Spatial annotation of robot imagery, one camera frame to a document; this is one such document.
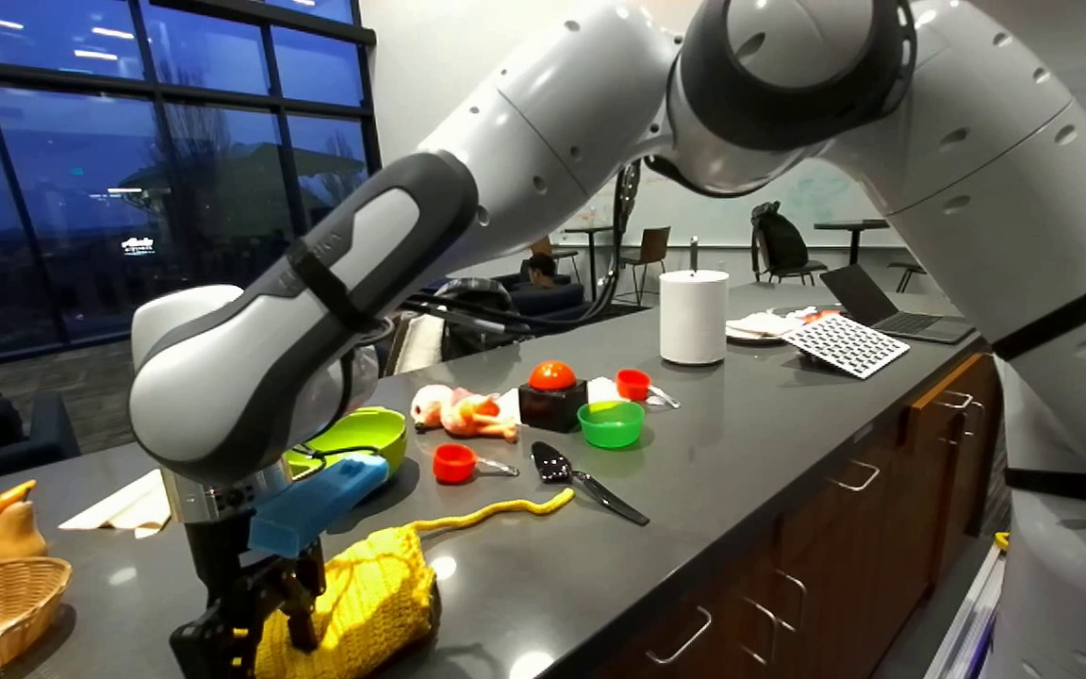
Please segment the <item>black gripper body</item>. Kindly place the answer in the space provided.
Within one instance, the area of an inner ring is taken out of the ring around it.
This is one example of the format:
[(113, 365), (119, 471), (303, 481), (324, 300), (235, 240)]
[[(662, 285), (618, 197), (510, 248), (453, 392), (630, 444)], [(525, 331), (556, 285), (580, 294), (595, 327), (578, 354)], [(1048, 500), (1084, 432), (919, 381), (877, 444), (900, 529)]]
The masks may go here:
[(206, 587), (204, 614), (170, 634), (184, 679), (256, 679), (251, 663), (265, 619), (288, 610), (288, 575), (303, 553), (317, 553), (324, 567), (321, 539), (299, 558), (250, 546), (251, 513), (269, 493), (256, 487), (201, 481), (174, 489), (197, 576)]

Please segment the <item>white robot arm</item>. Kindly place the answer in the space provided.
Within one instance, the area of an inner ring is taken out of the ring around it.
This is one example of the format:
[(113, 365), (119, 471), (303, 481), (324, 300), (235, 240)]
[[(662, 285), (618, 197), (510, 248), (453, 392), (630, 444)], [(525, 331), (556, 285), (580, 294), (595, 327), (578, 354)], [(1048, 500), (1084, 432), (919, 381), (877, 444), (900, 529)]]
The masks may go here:
[(341, 354), (411, 285), (644, 181), (750, 199), (826, 161), (988, 338), (1009, 569), (997, 679), (1086, 679), (1086, 111), (975, 0), (593, 0), (504, 56), (251, 284), (132, 321), (138, 444), (201, 489), (265, 475), (348, 404)]

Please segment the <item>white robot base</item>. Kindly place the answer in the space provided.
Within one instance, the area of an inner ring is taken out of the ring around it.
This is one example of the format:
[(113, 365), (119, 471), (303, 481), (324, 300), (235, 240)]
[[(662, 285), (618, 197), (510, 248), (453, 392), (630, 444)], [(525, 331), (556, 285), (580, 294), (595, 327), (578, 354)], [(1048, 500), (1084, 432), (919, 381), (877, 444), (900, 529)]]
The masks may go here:
[(1009, 493), (991, 679), (1086, 679), (1086, 500)]

